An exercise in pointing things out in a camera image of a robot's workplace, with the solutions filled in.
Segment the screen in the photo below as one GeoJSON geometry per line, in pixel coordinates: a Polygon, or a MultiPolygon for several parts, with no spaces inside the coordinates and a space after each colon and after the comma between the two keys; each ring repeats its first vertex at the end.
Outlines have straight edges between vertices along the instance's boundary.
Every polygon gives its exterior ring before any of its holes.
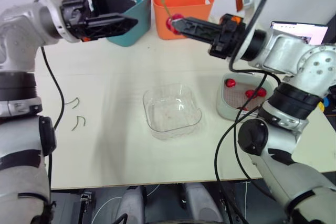
{"type": "Polygon", "coordinates": [[[307,44],[319,45],[326,35],[327,26],[273,21],[271,28],[301,37],[307,44]]]}

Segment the clear plastic container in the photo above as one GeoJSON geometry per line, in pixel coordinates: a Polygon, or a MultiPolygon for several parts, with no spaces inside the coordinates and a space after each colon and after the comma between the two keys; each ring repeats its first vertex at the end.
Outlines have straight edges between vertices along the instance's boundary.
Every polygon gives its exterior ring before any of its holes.
{"type": "Polygon", "coordinates": [[[162,140],[191,133],[202,117],[191,90],[182,84],[146,91],[143,106],[153,136],[162,140]]]}

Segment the red ball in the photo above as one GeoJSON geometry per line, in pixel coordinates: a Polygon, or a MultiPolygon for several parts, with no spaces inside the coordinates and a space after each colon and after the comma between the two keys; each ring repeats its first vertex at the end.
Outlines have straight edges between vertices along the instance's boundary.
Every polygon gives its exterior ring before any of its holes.
{"type": "Polygon", "coordinates": [[[168,28],[168,30],[172,31],[173,34],[175,35],[180,35],[180,32],[177,31],[175,29],[175,27],[172,25],[172,21],[173,20],[176,20],[176,19],[181,19],[181,18],[184,18],[182,14],[179,14],[179,13],[176,13],[174,14],[172,17],[169,17],[167,20],[166,20],[166,27],[168,28]]]}
{"type": "Polygon", "coordinates": [[[173,18],[173,20],[175,20],[175,19],[180,19],[180,18],[184,18],[184,17],[183,17],[182,14],[180,14],[180,13],[176,13],[176,14],[173,15],[172,18],[173,18]]]}
{"type": "Polygon", "coordinates": [[[170,30],[172,27],[172,19],[170,17],[166,20],[166,27],[168,30],[170,30]]]}
{"type": "Polygon", "coordinates": [[[267,92],[266,92],[266,90],[265,90],[264,88],[260,88],[260,89],[258,90],[258,93],[257,93],[257,95],[258,95],[259,97],[265,97],[266,94],[267,94],[267,92]]]}
{"type": "Polygon", "coordinates": [[[225,85],[228,87],[228,88],[232,88],[236,85],[236,81],[234,79],[227,79],[225,81],[225,85]]]}
{"type": "Polygon", "coordinates": [[[250,97],[252,97],[253,93],[254,93],[254,90],[249,89],[249,90],[246,90],[245,95],[246,95],[247,98],[250,98],[250,97]]]}

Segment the table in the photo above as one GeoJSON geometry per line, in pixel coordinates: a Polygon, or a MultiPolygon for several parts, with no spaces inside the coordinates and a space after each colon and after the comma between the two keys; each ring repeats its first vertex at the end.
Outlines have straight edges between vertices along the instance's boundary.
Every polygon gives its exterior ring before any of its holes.
{"type": "MultiPolygon", "coordinates": [[[[207,54],[208,44],[190,39],[165,41],[153,25],[135,45],[123,48],[105,39],[47,46],[49,64],[66,102],[56,131],[53,189],[134,184],[200,182],[215,179],[214,153],[232,121],[216,111],[216,92],[228,62],[207,54]],[[153,86],[182,83],[193,91],[202,111],[193,134],[166,141],[154,138],[146,122],[142,96],[153,86]],[[71,131],[79,119],[78,127],[71,131]]],[[[246,67],[239,61],[236,68],[246,67]]],[[[60,98],[40,51],[36,59],[37,91],[44,116],[55,122],[60,98]]],[[[336,170],[336,134],[319,109],[293,155],[321,172],[336,170]]],[[[260,177],[247,154],[239,150],[247,173],[260,177]]],[[[222,144],[222,179],[243,179],[233,151],[233,135],[222,144]]]]}

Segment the robotic arm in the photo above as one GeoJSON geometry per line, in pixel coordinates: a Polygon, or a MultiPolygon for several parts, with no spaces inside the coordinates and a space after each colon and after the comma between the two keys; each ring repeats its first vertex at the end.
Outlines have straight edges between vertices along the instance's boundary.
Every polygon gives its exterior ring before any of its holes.
{"type": "Polygon", "coordinates": [[[50,223],[52,204],[44,157],[56,148],[34,74],[36,51],[64,38],[96,40],[127,33],[138,21],[113,11],[113,0],[44,0],[0,15],[0,220],[50,223]]]}
{"type": "MultiPolygon", "coordinates": [[[[236,0],[237,10],[253,0],[236,0]]],[[[291,154],[308,124],[307,116],[336,84],[336,46],[308,45],[277,30],[251,30],[243,19],[224,15],[219,25],[195,18],[174,20],[182,35],[211,45],[209,54],[246,60],[252,67],[286,74],[262,104],[256,119],[244,122],[238,144],[249,154],[291,223],[336,223],[336,187],[291,154]]]]}

